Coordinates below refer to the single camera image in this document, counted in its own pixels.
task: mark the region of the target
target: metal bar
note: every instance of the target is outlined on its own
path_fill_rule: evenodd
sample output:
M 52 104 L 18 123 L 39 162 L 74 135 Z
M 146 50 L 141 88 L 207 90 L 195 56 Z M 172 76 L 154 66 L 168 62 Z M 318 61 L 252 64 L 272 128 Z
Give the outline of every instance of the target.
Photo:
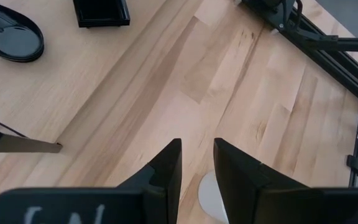
M 358 80 L 358 62 L 345 52 L 327 52 L 332 58 L 340 63 L 355 79 Z
M 0 152 L 53 152 L 58 153 L 62 145 L 11 136 L 0 132 Z
M 358 38 L 342 38 L 337 36 L 326 36 L 328 40 L 309 39 L 306 40 L 308 47 L 315 50 L 358 52 Z
M 6 128 L 6 129 L 12 131 L 13 133 L 17 134 L 18 136 L 23 137 L 23 138 L 26 138 L 26 136 L 25 136 L 24 134 L 17 132 L 16 130 L 14 130 L 14 129 L 8 127 L 8 126 L 6 126 L 5 124 L 2 124 L 1 122 L 0 122 L 0 125 L 1 125 L 2 127 Z

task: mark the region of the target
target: black cable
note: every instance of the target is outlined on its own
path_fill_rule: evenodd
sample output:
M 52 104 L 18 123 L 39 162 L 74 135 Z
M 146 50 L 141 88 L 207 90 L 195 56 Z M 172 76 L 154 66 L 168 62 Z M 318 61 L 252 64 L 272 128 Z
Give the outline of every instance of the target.
M 296 11 L 298 17 L 296 18 L 296 23 L 295 23 L 295 27 L 294 27 L 295 30 L 297 30 L 299 28 L 299 25 L 301 24 L 302 9 L 303 9 L 303 4 L 302 4 L 301 0 L 296 0 L 296 4 L 298 5 L 298 9 Z
M 283 0 L 283 28 L 287 28 L 287 0 Z M 301 24 L 301 17 L 302 17 L 302 10 L 303 10 L 303 4 L 301 0 L 296 0 L 296 3 L 298 5 L 296 10 L 296 22 L 295 26 L 293 27 L 294 30 L 297 30 L 299 28 L 299 25 Z
M 287 28 L 287 0 L 283 0 L 283 28 Z

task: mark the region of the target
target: black rectangular tray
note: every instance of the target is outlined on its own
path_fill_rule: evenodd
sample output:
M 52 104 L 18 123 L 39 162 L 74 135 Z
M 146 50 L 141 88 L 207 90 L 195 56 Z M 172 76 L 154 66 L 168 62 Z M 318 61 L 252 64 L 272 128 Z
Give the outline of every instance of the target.
M 79 27 L 128 26 L 125 0 L 73 0 Z

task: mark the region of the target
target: black metal frame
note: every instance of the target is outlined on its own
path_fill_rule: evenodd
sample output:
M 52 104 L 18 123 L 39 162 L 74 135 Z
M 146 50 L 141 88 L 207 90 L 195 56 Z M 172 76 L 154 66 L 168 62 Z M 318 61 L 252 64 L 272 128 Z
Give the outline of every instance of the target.
M 326 35 L 304 15 L 298 16 L 298 10 L 293 7 L 295 0 L 284 1 L 283 4 L 282 0 L 242 0 L 248 8 L 358 97 L 358 62 L 348 53 L 338 51 L 358 51 L 358 39 Z M 353 156 L 358 157 L 357 138 Z M 349 186 L 355 184 L 356 174 L 352 170 Z

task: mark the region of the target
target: black mount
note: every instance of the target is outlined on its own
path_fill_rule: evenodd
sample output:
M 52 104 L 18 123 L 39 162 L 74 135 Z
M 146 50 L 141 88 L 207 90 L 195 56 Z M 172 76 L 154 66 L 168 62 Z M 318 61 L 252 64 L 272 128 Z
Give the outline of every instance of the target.
M 278 12 L 281 7 L 285 16 L 282 17 L 282 24 L 278 25 L 278 29 L 285 30 L 294 36 L 298 36 L 299 40 L 304 42 L 307 47 L 315 50 L 332 50 L 341 52 L 358 52 L 358 38 L 342 38 L 338 35 L 322 35 L 315 32 L 300 29 L 301 15 L 303 5 L 301 0 L 296 0 L 296 20 L 289 20 L 289 10 L 287 5 L 292 6 L 294 0 L 263 0 L 266 10 Z
M 346 165 L 350 167 L 358 176 L 358 158 L 356 156 L 347 155 Z

